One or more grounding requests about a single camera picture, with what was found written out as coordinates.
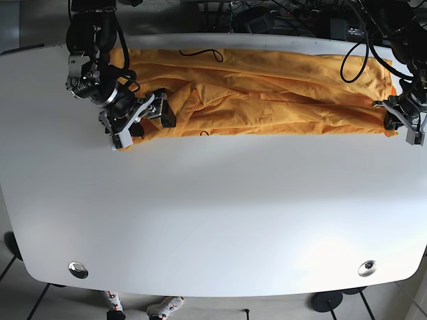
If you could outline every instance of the sneaker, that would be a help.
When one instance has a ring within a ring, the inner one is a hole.
[[[123,311],[118,292],[102,291],[102,294],[108,300],[111,310]]]
[[[166,320],[173,315],[173,312],[179,310],[184,304],[183,297],[167,297],[158,305],[149,305],[147,308],[148,317],[159,317]]]

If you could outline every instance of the shoe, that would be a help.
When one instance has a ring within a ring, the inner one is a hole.
[[[173,312],[179,310],[184,304],[183,297],[167,297],[158,305],[149,305],[147,308],[148,317],[159,317],[166,320],[173,315]]]
[[[108,300],[111,310],[123,311],[118,292],[102,291],[102,295]]]

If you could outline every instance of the metal grommet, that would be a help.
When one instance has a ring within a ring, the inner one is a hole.
[[[363,265],[359,268],[359,276],[361,277],[369,277],[371,274],[373,274],[376,271],[376,262],[371,260],[365,262]]]
[[[89,272],[80,262],[71,262],[68,265],[68,270],[71,274],[79,279],[85,279],[89,275]]]

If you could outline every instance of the white table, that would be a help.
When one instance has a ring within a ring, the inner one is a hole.
[[[128,41],[311,54],[352,46],[265,35]],[[155,139],[113,152],[99,110],[65,90],[67,59],[64,47],[0,57],[0,184],[37,280],[238,297],[375,285],[418,268],[427,244],[427,148],[407,144],[405,129],[392,139]],[[369,260],[377,271],[359,276]],[[70,274],[72,261],[86,266],[86,279]]]

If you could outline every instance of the orange cloth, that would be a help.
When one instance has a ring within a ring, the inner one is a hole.
[[[385,133],[386,111],[373,100],[392,92],[390,73],[370,59],[353,84],[340,79],[342,56],[313,56],[259,50],[219,49],[224,62],[212,52],[184,57],[178,50],[129,50],[130,69],[137,73],[137,94],[166,88],[177,117],[175,129],[164,129],[159,119],[141,121],[145,135],[155,137],[236,135],[251,133],[325,134]],[[193,53],[196,50],[184,51]],[[123,66],[121,49],[111,62]],[[344,76],[360,70],[363,57],[349,57]]]

